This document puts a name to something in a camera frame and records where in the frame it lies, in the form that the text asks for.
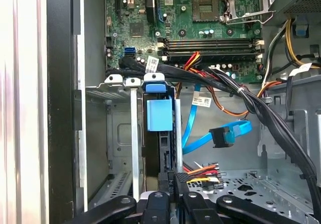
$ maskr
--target black capacitor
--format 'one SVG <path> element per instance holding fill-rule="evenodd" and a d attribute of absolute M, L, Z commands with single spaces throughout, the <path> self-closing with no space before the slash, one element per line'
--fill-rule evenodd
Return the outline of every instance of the black capacitor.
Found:
<path fill-rule="evenodd" d="M 127 0 L 123 0 L 123 1 L 122 1 L 122 5 L 123 5 L 124 7 L 127 7 Z"/>

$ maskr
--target black cable bundle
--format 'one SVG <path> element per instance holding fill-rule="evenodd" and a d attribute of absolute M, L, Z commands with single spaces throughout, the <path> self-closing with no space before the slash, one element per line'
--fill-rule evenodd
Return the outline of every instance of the black cable bundle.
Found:
<path fill-rule="evenodd" d="M 108 69 L 106 73 L 117 73 L 122 74 L 125 77 L 130 76 L 143 78 L 145 74 L 144 66 L 139 65 L 133 59 L 125 57 L 121 62 L 123 64 L 122 67 L 126 67 L 127 69 Z M 242 86 L 238 85 L 223 71 L 217 69 L 212 70 L 209 67 L 203 67 L 203 70 L 214 77 L 203 77 L 165 64 L 159 64 L 157 67 L 157 71 L 163 73 L 167 81 L 173 79 L 178 82 L 199 83 L 204 86 L 218 88 L 222 91 L 232 93 L 243 98 L 249 112 L 256 114 L 259 120 L 268 127 L 279 146 L 301 169 L 311 194 L 314 217 L 321 221 L 321 193 L 320 189 L 316 185 L 315 166 L 300 143 L 295 139 L 292 131 L 285 121 L 261 99 L 252 94 L 246 88 L 242 88 Z"/>

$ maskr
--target blue plastic tab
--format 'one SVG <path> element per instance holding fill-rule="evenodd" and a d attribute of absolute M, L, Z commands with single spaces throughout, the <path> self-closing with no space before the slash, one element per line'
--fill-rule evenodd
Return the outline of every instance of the blue plastic tab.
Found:
<path fill-rule="evenodd" d="M 147 100 L 147 130 L 172 131 L 172 109 L 171 99 Z"/>
<path fill-rule="evenodd" d="M 252 131 L 252 124 L 250 121 L 237 121 L 223 125 L 222 127 L 229 127 L 230 132 L 226 133 L 225 141 L 228 143 L 235 143 L 235 138 L 242 136 Z"/>
<path fill-rule="evenodd" d="M 166 92 L 166 86 L 164 83 L 150 83 L 146 84 L 145 91 L 149 93 Z"/>

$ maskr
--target chip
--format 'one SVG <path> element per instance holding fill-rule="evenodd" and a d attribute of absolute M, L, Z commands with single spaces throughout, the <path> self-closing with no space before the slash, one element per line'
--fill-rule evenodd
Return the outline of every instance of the chip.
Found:
<path fill-rule="evenodd" d="M 130 23 L 129 24 L 130 37 L 142 37 L 144 36 L 144 24 L 143 22 Z"/>
<path fill-rule="evenodd" d="M 194 22 L 219 21 L 219 0 L 192 0 Z"/>

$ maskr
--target cable tie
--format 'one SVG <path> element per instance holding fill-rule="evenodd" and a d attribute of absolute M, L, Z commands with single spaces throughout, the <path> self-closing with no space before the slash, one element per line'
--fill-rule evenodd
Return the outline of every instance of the cable tie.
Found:
<path fill-rule="evenodd" d="M 240 93 L 240 91 L 244 91 L 244 88 L 241 87 L 241 88 L 239 88 L 236 92 L 237 92 L 237 93 Z"/>

